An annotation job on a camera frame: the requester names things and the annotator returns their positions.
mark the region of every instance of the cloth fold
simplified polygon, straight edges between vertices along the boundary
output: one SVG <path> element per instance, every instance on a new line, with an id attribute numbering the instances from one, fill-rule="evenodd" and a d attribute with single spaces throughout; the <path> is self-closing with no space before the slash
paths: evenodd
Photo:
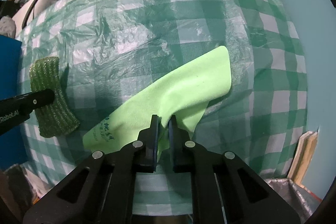
<path id="1" fill-rule="evenodd" d="M 150 126 L 151 116 L 161 117 L 166 128 L 175 114 L 180 128 L 190 135 L 210 100 L 227 94 L 231 87 L 230 60 L 226 47 L 216 49 L 186 63 L 130 98 L 83 137 L 91 151 L 112 153 L 137 139 Z M 158 156 L 169 148 L 168 132 L 159 136 Z"/>

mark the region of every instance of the green sponge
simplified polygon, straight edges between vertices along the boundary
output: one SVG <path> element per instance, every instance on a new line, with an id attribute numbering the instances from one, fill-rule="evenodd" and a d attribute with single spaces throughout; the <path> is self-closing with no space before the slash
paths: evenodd
<path id="1" fill-rule="evenodd" d="M 29 70 L 32 92 L 52 89 L 55 93 L 52 104 L 35 110 L 40 135 L 44 138 L 67 135 L 79 126 L 79 121 L 65 101 L 59 82 L 58 64 L 58 57 L 45 57 L 36 60 Z"/>

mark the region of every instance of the microfiber cloth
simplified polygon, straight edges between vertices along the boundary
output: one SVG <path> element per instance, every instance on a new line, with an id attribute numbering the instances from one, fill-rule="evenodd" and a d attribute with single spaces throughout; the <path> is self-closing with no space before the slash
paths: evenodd
<path id="1" fill-rule="evenodd" d="M 91 151 L 112 153 L 135 141 L 148 128 L 153 114 L 167 127 L 175 114 L 178 126 L 190 135 L 210 100 L 227 94 L 231 87 L 230 60 L 226 47 L 216 49 L 161 77 L 127 100 L 83 136 Z M 169 148 L 168 132 L 159 136 L 158 156 Z"/>
<path id="2" fill-rule="evenodd" d="M 32 92 L 51 89 L 55 93 L 52 104 L 35 109 L 40 135 L 44 138 L 67 135 L 79 126 L 79 121 L 65 101 L 59 82 L 58 64 L 58 57 L 45 57 L 36 60 L 29 70 Z"/>

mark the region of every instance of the screw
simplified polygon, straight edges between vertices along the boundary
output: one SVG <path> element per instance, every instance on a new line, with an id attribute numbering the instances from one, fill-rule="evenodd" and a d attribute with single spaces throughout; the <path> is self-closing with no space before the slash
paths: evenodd
<path id="1" fill-rule="evenodd" d="M 195 143 L 193 141 L 186 141 L 185 144 L 184 144 L 186 147 L 194 147 L 195 146 Z"/>
<path id="2" fill-rule="evenodd" d="M 143 145 L 142 141 L 135 141 L 135 142 L 133 142 L 133 146 L 134 147 L 142 147 L 142 145 Z"/>
<path id="3" fill-rule="evenodd" d="M 95 152 L 92 153 L 92 157 L 93 157 L 94 159 L 99 159 L 99 158 L 101 158 L 102 156 L 103 156 L 103 152 L 101 152 L 101 151 L 95 151 Z"/>
<path id="4" fill-rule="evenodd" d="M 232 159 L 235 158 L 235 154 L 231 151 L 225 152 L 224 156 L 225 156 L 225 158 L 227 158 L 229 160 L 232 160 Z"/>

